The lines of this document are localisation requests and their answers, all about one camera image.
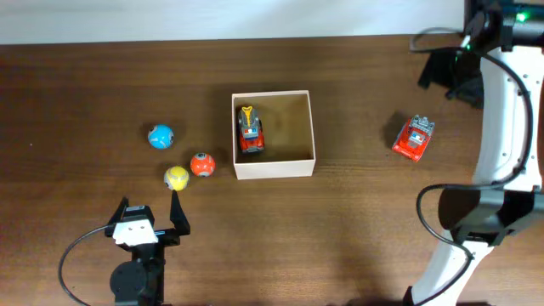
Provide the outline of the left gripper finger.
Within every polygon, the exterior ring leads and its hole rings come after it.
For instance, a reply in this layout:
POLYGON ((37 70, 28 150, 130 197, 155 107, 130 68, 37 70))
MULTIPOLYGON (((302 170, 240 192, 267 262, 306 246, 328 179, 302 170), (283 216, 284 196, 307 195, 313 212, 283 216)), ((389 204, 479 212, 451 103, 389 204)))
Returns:
POLYGON ((117 207, 112 217, 110 218, 108 225, 114 226, 116 223, 120 222, 127 207, 128 207, 128 198, 124 196, 121 199, 119 206, 117 207))
POLYGON ((179 235, 190 234, 190 224, 181 207, 179 195, 176 190, 172 191, 170 221, 179 235))

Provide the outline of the red truck with yellow crane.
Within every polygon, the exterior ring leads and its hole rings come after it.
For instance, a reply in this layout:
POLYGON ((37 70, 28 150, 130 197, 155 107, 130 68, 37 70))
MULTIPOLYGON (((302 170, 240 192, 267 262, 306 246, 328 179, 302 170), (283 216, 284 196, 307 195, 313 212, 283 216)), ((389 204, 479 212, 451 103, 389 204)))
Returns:
POLYGON ((238 112, 239 146, 244 154, 264 150, 264 133, 258 112, 252 105, 242 106, 238 112))

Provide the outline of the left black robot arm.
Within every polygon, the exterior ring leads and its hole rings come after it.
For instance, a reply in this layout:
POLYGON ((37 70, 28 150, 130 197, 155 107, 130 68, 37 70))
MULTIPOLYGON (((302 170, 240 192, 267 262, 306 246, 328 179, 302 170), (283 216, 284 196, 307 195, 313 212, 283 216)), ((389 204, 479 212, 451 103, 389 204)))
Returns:
POLYGON ((110 276, 115 305, 155 306, 164 303, 165 249, 178 246, 180 238, 190 234, 190 224, 175 190, 169 218, 172 228, 155 229, 150 207, 131 207, 128 198, 122 198, 105 229, 105 236, 131 254, 131 259, 120 263, 110 276))

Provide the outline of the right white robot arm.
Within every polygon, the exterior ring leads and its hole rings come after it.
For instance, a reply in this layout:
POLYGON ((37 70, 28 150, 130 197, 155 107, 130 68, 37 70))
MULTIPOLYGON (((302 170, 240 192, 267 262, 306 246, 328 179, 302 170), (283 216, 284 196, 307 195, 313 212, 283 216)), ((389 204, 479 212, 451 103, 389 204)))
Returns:
POLYGON ((465 3, 462 42, 427 51, 419 85, 478 105, 482 138, 471 184, 439 184, 438 245, 406 305, 454 305, 478 264, 543 218, 537 141, 543 86, 543 7, 465 3))

